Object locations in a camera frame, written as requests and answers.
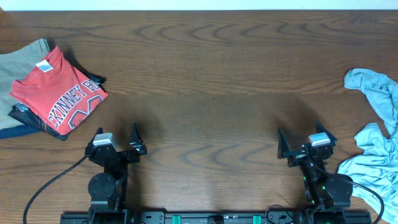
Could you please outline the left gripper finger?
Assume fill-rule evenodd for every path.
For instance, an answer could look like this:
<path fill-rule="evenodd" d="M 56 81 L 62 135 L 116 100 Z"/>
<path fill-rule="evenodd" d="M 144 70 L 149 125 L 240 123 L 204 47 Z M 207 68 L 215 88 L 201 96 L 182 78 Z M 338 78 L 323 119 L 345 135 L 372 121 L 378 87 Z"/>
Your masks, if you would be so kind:
<path fill-rule="evenodd" d="M 147 154 L 147 147 L 140 137 L 137 123 L 135 121 L 132 123 L 131 127 L 130 145 L 140 156 Z"/>
<path fill-rule="evenodd" d="M 90 141 L 90 145 L 91 145 L 91 146 L 93 146 L 93 142 L 94 142 L 94 140 L 95 140 L 95 137 L 96 137 L 97 135 L 99 135 L 99 134 L 103 134 L 103 128 L 102 128 L 102 127 L 99 127 L 99 128 L 97 129 L 95 135 L 94 135 L 93 138 L 91 139 L 91 141 Z"/>

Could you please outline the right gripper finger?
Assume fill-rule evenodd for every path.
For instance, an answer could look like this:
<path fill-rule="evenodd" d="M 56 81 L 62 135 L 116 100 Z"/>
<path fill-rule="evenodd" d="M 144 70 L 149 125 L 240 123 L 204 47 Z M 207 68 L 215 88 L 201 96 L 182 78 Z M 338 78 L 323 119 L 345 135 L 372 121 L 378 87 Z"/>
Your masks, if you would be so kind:
<path fill-rule="evenodd" d="M 297 157 L 299 155 L 303 155 L 302 150 L 298 151 L 291 151 L 288 145 L 288 142 L 284 136 L 283 131 L 279 128 L 278 129 L 278 150 L 277 150 L 277 158 L 278 159 L 287 159 L 290 157 Z"/>
<path fill-rule="evenodd" d="M 333 142 L 337 141 L 337 138 L 336 138 L 334 135 L 332 135 L 332 133 L 329 132 L 329 131 L 321 124 L 321 122 L 319 122 L 319 120 L 316 120 L 316 121 L 315 121 L 315 128 L 316 128 L 316 130 L 317 130 L 317 133 L 325 133 L 325 134 L 329 137 L 329 139 L 330 139 L 331 141 L 333 141 Z"/>

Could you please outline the light blue t-shirt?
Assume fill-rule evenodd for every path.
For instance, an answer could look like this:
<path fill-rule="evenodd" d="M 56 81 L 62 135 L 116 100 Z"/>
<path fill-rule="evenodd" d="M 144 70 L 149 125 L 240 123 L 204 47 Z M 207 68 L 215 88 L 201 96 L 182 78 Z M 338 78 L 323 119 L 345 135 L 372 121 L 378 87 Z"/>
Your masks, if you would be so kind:
<path fill-rule="evenodd" d="M 389 133 L 386 138 L 377 123 L 368 123 L 354 139 L 363 153 L 339 165 L 338 173 L 375 191 L 384 202 L 382 219 L 397 223 L 397 82 L 365 68 L 350 70 L 344 86 L 367 98 Z"/>

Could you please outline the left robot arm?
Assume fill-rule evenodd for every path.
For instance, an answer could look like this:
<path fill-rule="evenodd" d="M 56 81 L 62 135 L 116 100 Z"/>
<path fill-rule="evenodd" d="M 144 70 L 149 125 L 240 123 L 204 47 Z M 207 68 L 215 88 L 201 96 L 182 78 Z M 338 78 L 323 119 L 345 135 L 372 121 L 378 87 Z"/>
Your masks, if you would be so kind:
<path fill-rule="evenodd" d="M 127 208 L 128 165 L 140 161 L 147 148 L 133 122 L 128 151 L 117 151 L 118 143 L 113 133 L 104 133 L 98 128 L 85 148 L 89 161 L 103 167 L 104 171 L 94 175 L 88 184 L 91 207 L 88 210 L 89 224 L 139 223 L 138 214 Z"/>

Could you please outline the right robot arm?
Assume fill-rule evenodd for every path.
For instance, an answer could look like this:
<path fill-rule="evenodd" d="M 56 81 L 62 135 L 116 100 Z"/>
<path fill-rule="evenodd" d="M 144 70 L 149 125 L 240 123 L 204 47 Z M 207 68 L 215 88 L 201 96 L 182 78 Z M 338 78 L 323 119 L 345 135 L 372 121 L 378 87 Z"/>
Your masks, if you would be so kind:
<path fill-rule="evenodd" d="M 305 196 L 312 203 L 311 207 L 295 212 L 292 223 L 346 223 L 344 209 L 351 205 L 353 193 L 351 178 L 327 172 L 326 160 L 333 155 L 337 138 L 319 121 L 315 121 L 315 128 L 317 132 L 308 137 L 308 143 L 294 151 L 278 129 L 277 158 L 287 159 L 289 167 L 300 167 Z"/>

